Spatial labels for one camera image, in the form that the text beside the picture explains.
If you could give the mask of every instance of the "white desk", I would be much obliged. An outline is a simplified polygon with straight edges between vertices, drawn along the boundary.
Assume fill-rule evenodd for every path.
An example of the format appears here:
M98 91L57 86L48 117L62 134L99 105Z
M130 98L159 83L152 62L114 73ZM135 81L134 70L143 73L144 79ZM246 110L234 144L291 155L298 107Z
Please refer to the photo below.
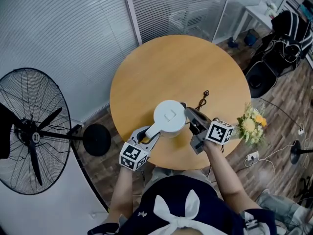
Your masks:
M234 33L233 39L236 40L239 33L242 31L242 28L246 22L248 15L251 15L254 18L255 20L254 25L257 22L260 22L269 30L272 30L271 18L269 16L264 15L266 10L267 10L267 6L264 3L260 3L259 5L255 5L255 6L246 6L245 13L243 17L241 18L241 21Z

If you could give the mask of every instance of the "round wooden table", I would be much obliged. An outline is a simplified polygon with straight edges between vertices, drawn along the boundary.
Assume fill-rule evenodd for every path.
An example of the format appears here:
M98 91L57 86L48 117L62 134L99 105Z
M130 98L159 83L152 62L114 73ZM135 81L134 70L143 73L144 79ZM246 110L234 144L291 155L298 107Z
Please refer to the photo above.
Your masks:
M215 44L191 36L155 38L133 50L115 74L110 94L114 124L127 141L135 129L153 124L153 112L160 102L173 99L196 108L205 90L210 95L200 111L230 124L237 122L245 103L251 101L241 69ZM207 155L196 155L191 148L191 137L189 124L175 138L161 137L149 162L176 170L209 166ZM225 156L239 142L227 143Z

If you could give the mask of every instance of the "navy shirt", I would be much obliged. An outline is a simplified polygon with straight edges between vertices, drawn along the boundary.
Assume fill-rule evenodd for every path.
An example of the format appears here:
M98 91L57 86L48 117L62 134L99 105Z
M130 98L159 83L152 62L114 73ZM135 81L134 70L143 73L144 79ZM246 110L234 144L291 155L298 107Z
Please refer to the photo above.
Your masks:
M184 175L176 175L153 184L143 194L139 207L124 225L119 227L118 224L104 224L91 230L89 235L148 235L169 224L153 212L156 196L159 195L165 200L171 214L185 217L185 202L190 190L194 190L200 200L199 212L193 220L215 227L225 234L244 234L246 221L232 211L209 184ZM270 234L276 234L275 214L272 211L251 209L246 212L253 215L258 222L265 223Z

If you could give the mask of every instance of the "fan base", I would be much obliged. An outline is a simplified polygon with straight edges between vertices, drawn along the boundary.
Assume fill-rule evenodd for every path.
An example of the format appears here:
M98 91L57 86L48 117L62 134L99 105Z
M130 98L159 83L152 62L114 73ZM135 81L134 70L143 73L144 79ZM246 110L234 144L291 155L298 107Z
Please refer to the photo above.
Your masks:
M111 135L101 124L92 124L87 127L83 135L85 150L93 156L100 157L107 153L111 146Z
M290 149L290 161L293 165L295 165L300 158L300 155L297 151L301 149L301 144L298 140L295 141L294 145Z

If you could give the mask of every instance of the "forearm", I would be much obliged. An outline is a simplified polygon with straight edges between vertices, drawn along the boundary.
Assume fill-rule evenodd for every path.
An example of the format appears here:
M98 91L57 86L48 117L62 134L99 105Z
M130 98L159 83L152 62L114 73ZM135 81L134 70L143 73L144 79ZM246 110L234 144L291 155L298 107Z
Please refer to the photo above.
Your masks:
M231 168L219 148L208 141L204 143L204 150L211 163L216 182L224 201L237 213L247 209L260 208L246 194L237 174Z
M133 172L123 166L114 188L107 222L118 222L121 214L126 218L133 214Z

